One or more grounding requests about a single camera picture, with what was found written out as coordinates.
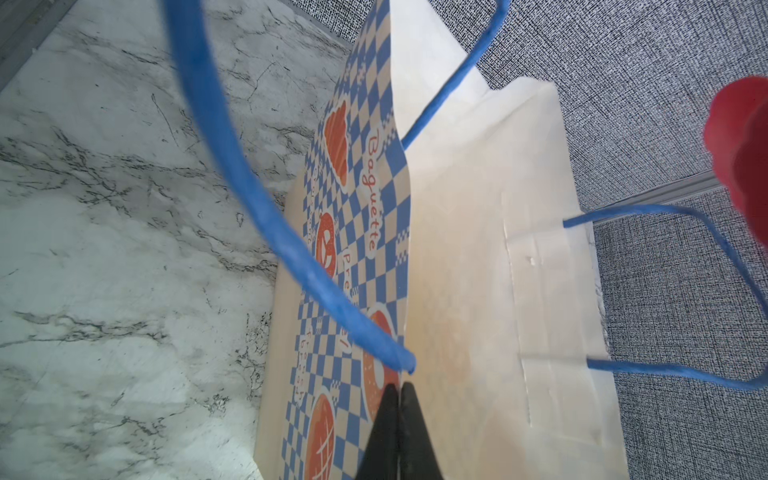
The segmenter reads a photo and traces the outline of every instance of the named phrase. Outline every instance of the donut illustration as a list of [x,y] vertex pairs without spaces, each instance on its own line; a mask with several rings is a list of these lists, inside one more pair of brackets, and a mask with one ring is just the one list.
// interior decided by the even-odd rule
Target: donut illustration
[[333,447],[336,436],[336,416],[328,389],[322,387],[315,398],[310,416],[310,433],[307,436],[304,478],[307,480],[328,480],[333,464]]
[[328,115],[326,126],[323,130],[328,158],[330,159],[331,167],[333,167],[333,173],[336,175],[336,179],[341,184],[343,190],[346,190],[349,169],[347,165],[349,140],[346,135],[346,110],[345,100],[335,111]]
[[[392,326],[392,319],[389,318],[389,311],[382,303],[375,303],[368,309],[368,317],[387,332],[392,338],[396,338],[395,328]],[[366,414],[369,422],[373,422],[376,413],[379,411],[379,404],[382,401],[384,387],[393,383],[395,387],[400,388],[400,375],[389,367],[384,366],[381,361],[369,355],[362,353],[362,396],[365,399]]]
[[315,238],[315,258],[331,278],[336,273],[336,225],[328,212],[320,215]]

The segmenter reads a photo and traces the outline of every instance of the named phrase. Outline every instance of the gray fabric surface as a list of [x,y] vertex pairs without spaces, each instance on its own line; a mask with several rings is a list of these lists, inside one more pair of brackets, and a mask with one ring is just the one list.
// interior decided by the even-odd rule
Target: gray fabric surface
[[[354,41],[372,0],[293,0]],[[433,0],[465,48],[493,0]],[[764,0],[513,2],[480,63],[494,88],[529,75],[558,86],[581,206],[591,210],[710,168],[701,131],[714,94],[768,74]]]
[[[710,215],[768,290],[768,257],[717,190],[680,203]],[[748,379],[768,362],[768,321],[697,220],[626,217],[594,228],[614,359]],[[768,478],[768,392],[616,375],[633,480]]]

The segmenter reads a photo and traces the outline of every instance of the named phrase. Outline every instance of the white marble tabletop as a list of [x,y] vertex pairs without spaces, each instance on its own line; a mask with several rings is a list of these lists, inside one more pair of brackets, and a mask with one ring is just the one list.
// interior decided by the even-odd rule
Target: white marble tabletop
[[[210,0],[282,203],[349,46]],[[0,93],[0,478],[259,478],[276,259],[186,111],[157,3],[80,0]]]

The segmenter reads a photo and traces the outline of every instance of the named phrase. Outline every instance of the open paper bag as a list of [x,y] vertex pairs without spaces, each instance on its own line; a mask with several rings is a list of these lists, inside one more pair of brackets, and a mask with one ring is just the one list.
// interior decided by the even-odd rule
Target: open paper bag
[[255,459],[266,480],[355,478],[383,387],[413,382],[445,478],[627,478],[585,227],[553,84],[473,69],[426,0],[375,0],[286,202],[352,302],[413,351],[353,345],[277,276]]

